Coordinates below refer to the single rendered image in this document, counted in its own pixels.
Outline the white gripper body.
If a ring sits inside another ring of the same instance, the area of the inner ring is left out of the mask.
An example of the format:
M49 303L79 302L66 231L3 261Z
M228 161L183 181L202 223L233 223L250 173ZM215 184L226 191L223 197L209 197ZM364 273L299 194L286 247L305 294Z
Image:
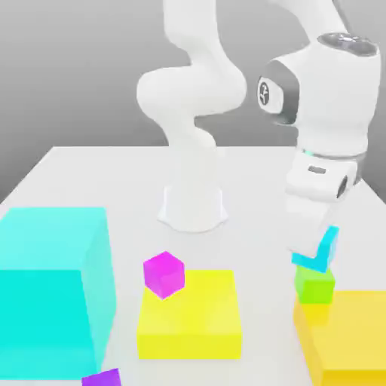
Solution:
M315 257L330 223L331 205L286 195L286 245L293 253Z

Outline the small cyan cube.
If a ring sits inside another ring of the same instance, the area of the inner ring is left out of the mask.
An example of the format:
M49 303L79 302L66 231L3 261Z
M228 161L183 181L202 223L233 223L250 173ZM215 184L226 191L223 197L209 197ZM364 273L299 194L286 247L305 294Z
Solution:
M320 241L315 257L307 257L298 253L292 254L292 263L303 268L325 274L335 257L339 237L339 227L330 226Z

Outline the small green cube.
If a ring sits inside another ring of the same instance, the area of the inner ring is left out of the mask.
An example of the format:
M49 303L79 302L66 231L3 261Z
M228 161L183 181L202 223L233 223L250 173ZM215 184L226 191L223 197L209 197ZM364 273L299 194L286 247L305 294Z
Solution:
M298 266L295 275L295 288L302 304L328 305L332 302L335 278L330 269L321 273Z

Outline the small magenta cube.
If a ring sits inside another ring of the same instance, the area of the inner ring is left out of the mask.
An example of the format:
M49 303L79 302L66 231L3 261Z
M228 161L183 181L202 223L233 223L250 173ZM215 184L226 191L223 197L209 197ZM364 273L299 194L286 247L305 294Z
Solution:
M145 285L160 299L178 292L185 286L185 265L164 251L143 263Z

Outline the small purple cube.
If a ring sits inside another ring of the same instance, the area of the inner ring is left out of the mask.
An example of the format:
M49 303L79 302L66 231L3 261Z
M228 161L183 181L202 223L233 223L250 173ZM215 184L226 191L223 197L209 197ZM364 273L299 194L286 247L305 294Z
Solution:
M110 369L83 377L81 386L122 386L119 369Z

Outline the large orange box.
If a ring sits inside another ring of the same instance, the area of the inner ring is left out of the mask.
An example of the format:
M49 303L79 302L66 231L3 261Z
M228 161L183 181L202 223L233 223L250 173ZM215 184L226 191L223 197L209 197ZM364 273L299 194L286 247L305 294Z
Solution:
M293 321L312 386L386 386L386 291L295 300Z

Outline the large yellow box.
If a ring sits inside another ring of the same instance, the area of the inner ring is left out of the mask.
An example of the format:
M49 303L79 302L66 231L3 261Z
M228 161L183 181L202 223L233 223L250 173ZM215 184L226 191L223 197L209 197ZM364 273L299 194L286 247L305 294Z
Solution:
M144 289L136 346L142 360L240 359L234 272L187 270L184 288L165 299Z

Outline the large cyan box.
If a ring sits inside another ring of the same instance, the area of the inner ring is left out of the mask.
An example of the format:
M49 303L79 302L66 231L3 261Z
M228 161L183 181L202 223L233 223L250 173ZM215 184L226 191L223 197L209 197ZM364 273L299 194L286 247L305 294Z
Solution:
M102 207L14 207L0 219L0 380L99 372L115 309Z

